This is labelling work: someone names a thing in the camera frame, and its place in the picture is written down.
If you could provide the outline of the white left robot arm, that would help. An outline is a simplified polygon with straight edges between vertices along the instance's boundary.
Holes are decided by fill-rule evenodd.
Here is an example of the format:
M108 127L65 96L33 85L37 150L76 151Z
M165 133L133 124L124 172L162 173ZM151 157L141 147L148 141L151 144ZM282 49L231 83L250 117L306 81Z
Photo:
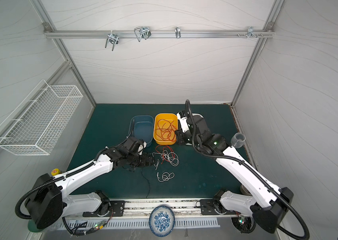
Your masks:
M116 146L100 150L93 160L75 169L55 176L41 175L33 188L17 202L16 216L32 220L39 230L73 214L92 213L98 217L106 216L111 212L112 206L102 191L76 196L72 193L117 168L136 169L154 165L152 154L144 152L146 146L145 141L128 137Z

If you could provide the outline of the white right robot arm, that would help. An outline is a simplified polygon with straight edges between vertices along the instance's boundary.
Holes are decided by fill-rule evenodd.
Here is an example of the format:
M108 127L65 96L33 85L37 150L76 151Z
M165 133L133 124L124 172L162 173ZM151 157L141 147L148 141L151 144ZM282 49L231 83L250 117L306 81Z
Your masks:
M219 214L236 211L252 219L268 233L282 231L295 240L307 240L310 232L300 214L292 207L294 194L289 188L280 188L263 177L250 165L222 135L214 134L204 117L194 114L189 100L185 109L177 114L184 140L204 157L215 160L229 171L250 192L249 196L220 190L214 196L214 207ZM287 213L292 213L303 229L303 235L294 234L280 224Z

